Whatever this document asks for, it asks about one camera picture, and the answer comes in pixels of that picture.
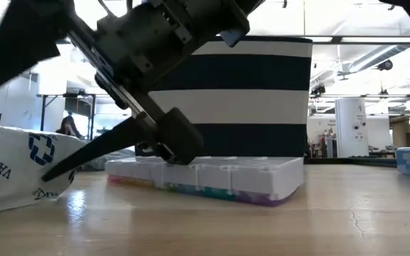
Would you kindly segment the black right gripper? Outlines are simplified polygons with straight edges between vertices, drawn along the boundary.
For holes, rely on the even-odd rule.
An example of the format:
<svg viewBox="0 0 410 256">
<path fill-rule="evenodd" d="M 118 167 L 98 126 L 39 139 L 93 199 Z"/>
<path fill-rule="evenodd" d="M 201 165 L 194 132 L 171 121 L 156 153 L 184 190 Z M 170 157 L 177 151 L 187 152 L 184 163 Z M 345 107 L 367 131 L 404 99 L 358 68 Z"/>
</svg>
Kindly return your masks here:
<svg viewBox="0 0 410 256">
<path fill-rule="evenodd" d="M 249 31 L 252 0 L 146 1 L 91 29 L 68 4 L 68 35 L 96 69 L 95 81 L 122 109 L 130 108 L 142 144 L 160 156 L 197 156 L 203 139 L 177 108 L 164 112 L 149 96 L 174 67 L 216 36 L 234 47 Z"/>
</svg>

